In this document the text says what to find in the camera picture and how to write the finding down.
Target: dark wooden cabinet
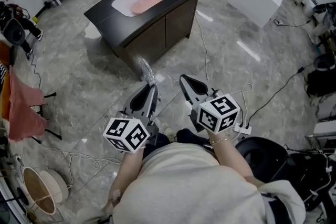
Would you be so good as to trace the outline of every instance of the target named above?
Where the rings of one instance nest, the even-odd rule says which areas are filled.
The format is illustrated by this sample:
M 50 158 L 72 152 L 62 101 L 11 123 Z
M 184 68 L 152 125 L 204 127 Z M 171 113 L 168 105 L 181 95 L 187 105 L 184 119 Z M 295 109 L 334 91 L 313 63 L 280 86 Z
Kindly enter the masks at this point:
M 165 51 L 165 35 L 166 23 L 165 17 L 162 17 L 128 43 L 125 50 L 132 57 L 140 56 L 152 63 Z
M 182 38 L 189 38 L 198 0 L 187 0 L 164 15 L 125 47 L 114 48 L 120 57 L 141 78 L 138 58 L 154 63 Z
M 171 48 L 187 36 L 193 26 L 197 0 L 188 0 L 166 15 L 166 47 Z

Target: pink cloth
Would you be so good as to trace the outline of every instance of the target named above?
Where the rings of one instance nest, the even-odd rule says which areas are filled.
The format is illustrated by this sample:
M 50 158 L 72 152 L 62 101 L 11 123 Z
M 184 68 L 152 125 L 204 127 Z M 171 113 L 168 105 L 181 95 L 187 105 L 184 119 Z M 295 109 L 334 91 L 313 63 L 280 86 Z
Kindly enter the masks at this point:
M 33 111 L 30 106 L 44 104 L 44 95 L 41 90 L 25 85 L 15 75 L 12 66 L 9 68 L 10 111 L 9 136 L 12 141 L 20 141 L 26 137 L 41 136 L 47 126 L 47 120 Z

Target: speaker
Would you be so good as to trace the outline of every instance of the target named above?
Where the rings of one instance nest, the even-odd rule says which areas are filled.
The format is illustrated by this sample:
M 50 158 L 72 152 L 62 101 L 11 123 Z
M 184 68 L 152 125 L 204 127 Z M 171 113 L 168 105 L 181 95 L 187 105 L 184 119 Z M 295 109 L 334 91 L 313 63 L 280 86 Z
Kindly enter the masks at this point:
M 20 46 L 26 39 L 25 30 L 16 19 L 7 23 L 2 34 L 14 46 Z

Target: gray tile floor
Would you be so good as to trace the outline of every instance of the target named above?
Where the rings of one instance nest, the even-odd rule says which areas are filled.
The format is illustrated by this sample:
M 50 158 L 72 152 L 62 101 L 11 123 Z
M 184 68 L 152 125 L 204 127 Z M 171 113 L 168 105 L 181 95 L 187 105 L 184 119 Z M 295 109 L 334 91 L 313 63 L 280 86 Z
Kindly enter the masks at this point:
M 61 1 L 61 6 L 42 14 L 39 27 L 44 29 L 44 37 L 33 44 L 36 70 L 42 78 L 41 89 L 45 94 L 57 92 L 57 96 L 49 99 L 45 106 L 48 128 L 63 136 L 59 141 L 46 135 L 42 142 L 46 147 L 81 152 L 95 158 L 121 158 L 121 154 L 108 145 L 101 134 L 109 118 L 141 82 L 100 37 L 86 37 L 92 28 L 83 13 L 100 0 Z M 246 83 L 252 83 L 253 92 L 245 94 L 249 115 L 299 67 L 310 64 L 316 56 L 308 38 L 310 25 L 277 27 L 269 21 L 260 29 L 227 4 L 227 0 L 199 0 L 197 9 L 213 19 L 209 22 L 197 15 L 208 50 L 209 81 L 224 93 L 236 92 Z M 301 8 L 290 0 L 284 0 L 277 15 L 288 24 L 302 24 L 307 20 Z M 239 46 L 238 40 L 258 55 L 260 61 Z M 190 39 L 183 39 L 152 66 L 162 95 L 155 114 L 161 131 L 167 126 L 175 131 L 184 127 L 193 130 L 187 117 L 190 109 L 181 93 L 178 78 L 183 73 L 205 78 L 205 57 L 201 32 L 194 20 Z M 15 70 L 25 83 L 38 86 L 38 77 L 33 74 L 33 68 L 22 51 Z M 233 96 L 244 106 L 240 93 Z M 253 117 L 252 135 L 302 148 L 307 146 L 304 135 L 312 132 L 314 123 L 313 108 L 300 74 Z M 13 144 L 11 148 L 20 154 L 22 144 Z M 72 185 L 70 197 L 58 206 L 67 223 L 74 222 L 78 209 L 99 208 L 106 202 L 107 191 L 118 171 L 117 164 L 100 162 L 94 167 L 94 161 L 73 158 L 72 182 L 68 155 L 60 156 L 33 140 L 24 141 L 23 154 L 25 166 L 37 169 L 47 166 Z

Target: sneaker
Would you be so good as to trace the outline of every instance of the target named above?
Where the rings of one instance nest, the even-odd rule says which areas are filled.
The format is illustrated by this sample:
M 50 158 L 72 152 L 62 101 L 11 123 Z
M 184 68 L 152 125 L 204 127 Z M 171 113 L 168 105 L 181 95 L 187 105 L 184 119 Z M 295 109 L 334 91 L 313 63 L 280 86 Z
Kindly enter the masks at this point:
M 30 55 L 32 55 L 32 53 L 33 53 L 33 49 L 31 49 L 30 52 L 26 53 L 26 58 L 27 58 L 28 61 L 29 61 Z
M 166 128 L 163 131 L 163 134 L 168 137 L 169 141 L 176 142 L 176 133 L 171 128 Z
M 41 41 L 42 36 L 43 36 L 43 30 L 41 30 L 41 34 L 39 34 L 36 38 L 38 39 L 38 41 Z

